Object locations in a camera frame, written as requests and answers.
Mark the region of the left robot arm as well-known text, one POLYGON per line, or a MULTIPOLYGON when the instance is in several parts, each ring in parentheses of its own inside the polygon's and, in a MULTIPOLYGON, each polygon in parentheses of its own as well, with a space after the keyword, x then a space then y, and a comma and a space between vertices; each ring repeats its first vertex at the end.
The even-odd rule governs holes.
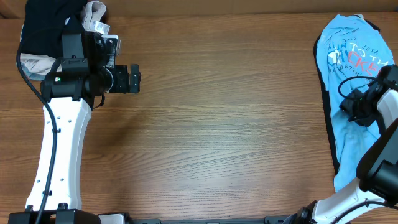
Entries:
POLYGON ((140 91, 139 66, 115 63, 120 45, 117 35, 62 34, 62 56, 54 61, 40 88, 31 88, 44 106, 42 147, 25 210, 10 213, 9 223, 132 222, 127 213, 84 212, 80 195, 83 141, 97 107, 95 98, 140 91))

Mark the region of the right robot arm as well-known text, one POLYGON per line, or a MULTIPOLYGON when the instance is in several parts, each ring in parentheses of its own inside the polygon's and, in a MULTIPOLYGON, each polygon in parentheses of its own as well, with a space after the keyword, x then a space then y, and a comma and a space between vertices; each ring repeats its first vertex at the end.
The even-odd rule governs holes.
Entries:
POLYGON ((340 108, 360 126, 376 122, 381 136, 359 161, 354 180, 284 223, 344 224, 375 208, 397 209, 397 65, 382 67, 365 92, 353 90, 340 108))

